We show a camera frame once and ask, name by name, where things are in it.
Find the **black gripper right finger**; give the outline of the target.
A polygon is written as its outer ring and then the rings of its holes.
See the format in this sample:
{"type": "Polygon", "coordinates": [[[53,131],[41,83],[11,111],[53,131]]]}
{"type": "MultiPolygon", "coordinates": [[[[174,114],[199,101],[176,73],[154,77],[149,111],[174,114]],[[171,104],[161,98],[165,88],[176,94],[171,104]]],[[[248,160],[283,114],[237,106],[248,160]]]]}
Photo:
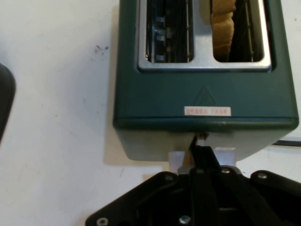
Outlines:
{"type": "Polygon", "coordinates": [[[201,224],[299,226],[301,185],[260,170],[250,178],[221,166],[209,146],[201,148],[201,224]]]}

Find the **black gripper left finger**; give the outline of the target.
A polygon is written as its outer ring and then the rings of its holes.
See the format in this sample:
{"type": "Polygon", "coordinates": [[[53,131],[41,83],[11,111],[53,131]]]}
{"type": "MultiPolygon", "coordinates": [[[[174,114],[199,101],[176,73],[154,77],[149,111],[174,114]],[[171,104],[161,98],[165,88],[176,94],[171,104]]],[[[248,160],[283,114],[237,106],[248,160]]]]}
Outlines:
{"type": "Polygon", "coordinates": [[[191,226],[189,174],[163,171],[91,214],[87,226],[191,226]]]}

